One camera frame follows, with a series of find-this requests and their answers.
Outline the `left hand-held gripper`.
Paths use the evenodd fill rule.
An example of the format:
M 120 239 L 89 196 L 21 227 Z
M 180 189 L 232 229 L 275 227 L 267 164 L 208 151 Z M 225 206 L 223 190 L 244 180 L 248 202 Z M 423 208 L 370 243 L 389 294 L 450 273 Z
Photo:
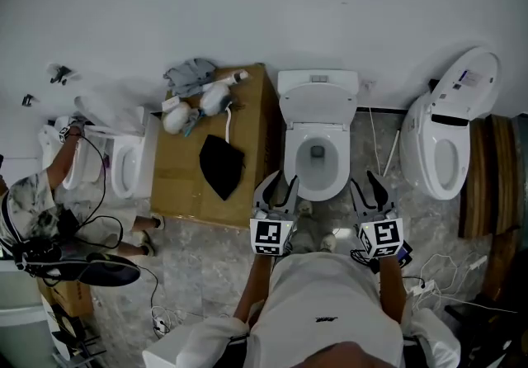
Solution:
M 281 179 L 282 171 L 276 170 L 261 181 L 253 194 L 253 208 L 257 209 L 249 221 L 252 250 L 257 255 L 283 256 L 295 230 L 295 204 L 299 190 L 299 178 L 295 175 L 288 187 L 284 200 L 270 209 L 270 201 Z

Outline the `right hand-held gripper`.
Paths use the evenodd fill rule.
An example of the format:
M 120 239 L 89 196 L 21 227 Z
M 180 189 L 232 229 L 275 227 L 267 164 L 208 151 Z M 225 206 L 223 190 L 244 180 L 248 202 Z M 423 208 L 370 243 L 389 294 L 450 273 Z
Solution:
M 390 182 L 379 174 L 367 172 L 372 186 L 378 214 L 367 204 L 358 183 L 350 180 L 351 198 L 358 219 L 357 237 L 367 259 L 390 257 L 403 246 L 403 219 L 395 212 L 397 207 L 396 190 Z

